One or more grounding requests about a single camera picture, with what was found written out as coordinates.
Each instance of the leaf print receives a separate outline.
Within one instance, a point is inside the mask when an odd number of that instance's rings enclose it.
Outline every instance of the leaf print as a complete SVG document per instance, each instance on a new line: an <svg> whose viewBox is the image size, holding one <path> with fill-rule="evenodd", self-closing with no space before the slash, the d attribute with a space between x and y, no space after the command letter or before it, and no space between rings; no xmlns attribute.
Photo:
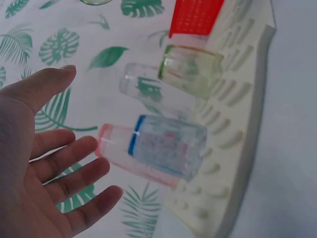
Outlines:
<svg viewBox="0 0 317 238"><path fill-rule="evenodd" d="M32 74L32 70L29 69L28 67L25 67L23 74L21 75L21 79L25 79L25 78L31 76L31 74Z"/></svg>
<svg viewBox="0 0 317 238"><path fill-rule="evenodd" d="M16 13L18 13L19 11L21 11L26 4L29 2L29 0L15 0L13 1L8 8L6 9L6 18L10 18L12 16L14 16Z"/></svg>
<svg viewBox="0 0 317 238"><path fill-rule="evenodd" d="M41 7L39 7L39 9L45 9L48 8L52 5L54 5L55 3L59 2L59 0L50 0L47 3L45 3L44 5L42 5Z"/></svg>
<svg viewBox="0 0 317 238"><path fill-rule="evenodd" d="M0 88L3 87L5 79L6 79L6 71L5 71L5 68L2 66L0 68Z"/></svg>
<svg viewBox="0 0 317 238"><path fill-rule="evenodd" d="M161 35L161 37L159 38L159 47L161 48L163 45L163 42L164 42L165 38L168 36L168 34L169 34L169 30L156 31L156 32L152 33L151 35L149 35L148 40L150 40L152 37L154 37L156 35Z"/></svg>
<svg viewBox="0 0 317 238"><path fill-rule="evenodd" d="M158 190L149 192L148 182L142 194L129 186L122 199L124 208L120 210L124 213L126 220L122 224L129 227L126 234L133 238L152 238L159 218L161 204L157 202Z"/></svg>
<svg viewBox="0 0 317 238"><path fill-rule="evenodd" d="M73 165L72 167L68 168L67 170L65 170L60 176L58 176L57 178L61 177L61 176L65 176L68 175L72 172L74 172L75 170L81 168L81 166L77 163L75 165ZM93 185L89 185L88 187L86 187L83 191L80 191L78 194L72 196L71 198L69 198L67 201L62 202L61 204L57 205L57 208L62 212L62 213L67 213L70 212L73 209L76 209L84 204L86 204L87 202L89 202L92 198L95 197L94 195L94 186Z"/></svg>
<svg viewBox="0 0 317 238"><path fill-rule="evenodd" d="M35 131L44 131L48 129L66 128L73 131L91 131L96 130L97 126L90 128L72 128L65 126L70 88L55 95L44 107L35 115Z"/></svg>
<svg viewBox="0 0 317 238"><path fill-rule="evenodd" d="M89 22L89 24L97 24L97 25L100 25L103 29L109 30L109 24L106 18L102 14L98 16L100 17L100 21L92 21L92 22Z"/></svg>
<svg viewBox="0 0 317 238"><path fill-rule="evenodd" d="M164 7L161 0L122 0L123 15L130 17L152 17L162 14Z"/></svg>
<svg viewBox="0 0 317 238"><path fill-rule="evenodd" d="M61 28L56 34L50 36L41 46L39 57L42 62L51 66L58 63L61 58L72 57L79 46L79 35L76 32Z"/></svg>
<svg viewBox="0 0 317 238"><path fill-rule="evenodd" d="M0 57L6 62L19 65L26 64L32 49L32 37L27 33L32 31L25 28L27 24L20 24L10 30L8 33L0 35L3 37L0 44Z"/></svg>
<svg viewBox="0 0 317 238"><path fill-rule="evenodd" d="M127 49L128 48L119 46L104 49L91 60L88 70L92 68L106 68L114 65Z"/></svg>

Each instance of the hand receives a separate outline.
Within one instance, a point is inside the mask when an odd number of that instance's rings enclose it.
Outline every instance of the hand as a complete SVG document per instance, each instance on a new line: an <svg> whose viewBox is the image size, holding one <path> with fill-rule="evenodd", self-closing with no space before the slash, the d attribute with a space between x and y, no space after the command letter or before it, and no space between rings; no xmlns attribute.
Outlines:
<svg viewBox="0 0 317 238"><path fill-rule="evenodd" d="M71 65L47 68L0 90L2 238L71 238L97 222L122 196L119 187L111 186L69 213L62 214L56 208L108 173L109 163L104 158L43 185L97 147L94 138L75 140L70 130L34 133L35 114L52 96L64 91L75 75L76 68Z"/></svg>

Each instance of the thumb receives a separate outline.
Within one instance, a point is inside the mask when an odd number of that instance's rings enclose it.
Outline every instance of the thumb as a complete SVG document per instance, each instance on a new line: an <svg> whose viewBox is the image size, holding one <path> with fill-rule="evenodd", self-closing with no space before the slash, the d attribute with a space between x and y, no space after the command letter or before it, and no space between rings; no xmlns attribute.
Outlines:
<svg viewBox="0 0 317 238"><path fill-rule="evenodd" d="M0 90L0 98L9 97L29 106L34 115L57 93L64 91L74 80L76 67L45 68L30 77Z"/></svg>

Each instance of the palm leaf print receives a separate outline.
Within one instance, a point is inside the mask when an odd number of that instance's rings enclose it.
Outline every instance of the palm leaf print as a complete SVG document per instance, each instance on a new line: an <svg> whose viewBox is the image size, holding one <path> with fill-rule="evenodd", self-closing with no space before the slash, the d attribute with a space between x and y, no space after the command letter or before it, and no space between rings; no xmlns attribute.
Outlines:
<svg viewBox="0 0 317 238"><path fill-rule="evenodd" d="M19 65L26 64L32 49L32 37L28 34L32 30L25 28L26 26L26 24L17 25L8 33L0 35L2 37L0 44L1 59L6 62L11 59L11 62Z"/></svg>
<svg viewBox="0 0 317 238"><path fill-rule="evenodd" d="M100 21L92 21L92 22L89 22L89 24L97 24L97 25L100 25L103 29L109 30L109 24L106 18L102 14L98 16L100 17Z"/></svg>
<svg viewBox="0 0 317 238"><path fill-rule="evenodd" d="M25 79L25 78L27 78L27 77L29 77L31 75L32 75L32 70L29 69L28 67L25 67L24 71L23 71L23 74L21 75L21 79Z"/></svg>
<svg viewBox="0 0 317 238"><path fill-rule="evenodd" d="M68 111L68 102L70 88L55 95L45 106L35 115L35 131L44 131L48 129L66 128L73 131L91 131L96 130L97 126L90 128L73 128L65 126Z"/></svg>
<svg viewBox="0 0 317 238"><path fill-rule="evenodd" d="M122 221L128 227L126 234L132 238L152 238L159 218L161 204L157 202L158 189L149 192L148 182L143 193L138 192L131 186L125 191L122 199L126 220Z"/></svg>
<svg viewBox="0 0 317 238"><path fill-rule="evenodd" d="M15 14L17 14L19 11L21 11L26 4L29 2L29 0L15 0L13 1L8 8L6 9L5 13L5 17L9 18L14 16Z"/></svg>
<svg viewBox="0 0 317 238"><path fill-rule="evenodd" d="M6 71L5 71L5 68L2 66L0 68L0 88L3 87L5 79L6 79Z"/></svg>
<svg viewBox="0 0 317 238"><path fill-rule="evenodd" d="M122 0L123 15L130 17L152 17L162 14L164 7L161 0Z"/></svg>
<svg viewBox="0 0 317 238"><path fill-rule="evenodd" d="M72 57L79 46L79 35L76 32L61 28L56 34L50 36L41 46L39 57L42 62L51 66L62 58Z"/></svg>
<svg viewBox="0 0 317 238"><path fill-rule="evenodd" d="M68 175L75 170L81 168L80 164L75 164L72 167L68 168L65 170L60 176L65 176ZM62 212L62 213L67 213L70 212L73 209L76 209L87 202L89 202L92 198L94 198L94 185L89 185L86 187L83 191L80 191L78 194L72 196L68 200L62 202L61 204L57 205L57 208Z"/></svg>

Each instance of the dish drying rack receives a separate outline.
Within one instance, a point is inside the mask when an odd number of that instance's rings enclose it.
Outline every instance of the dish drying rack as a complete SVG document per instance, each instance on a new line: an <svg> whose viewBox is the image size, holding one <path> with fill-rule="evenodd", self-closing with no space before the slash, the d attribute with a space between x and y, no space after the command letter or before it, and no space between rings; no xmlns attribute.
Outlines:
<svg viewBox="0 0 317 238"><path fill-rule="evenodd" d="M223 75L195 122L209 131L195 178L171 189L167 207L198 238L229 235L252 168L275 24L270 0L226 0L205 49L224 56Z"/></svg>

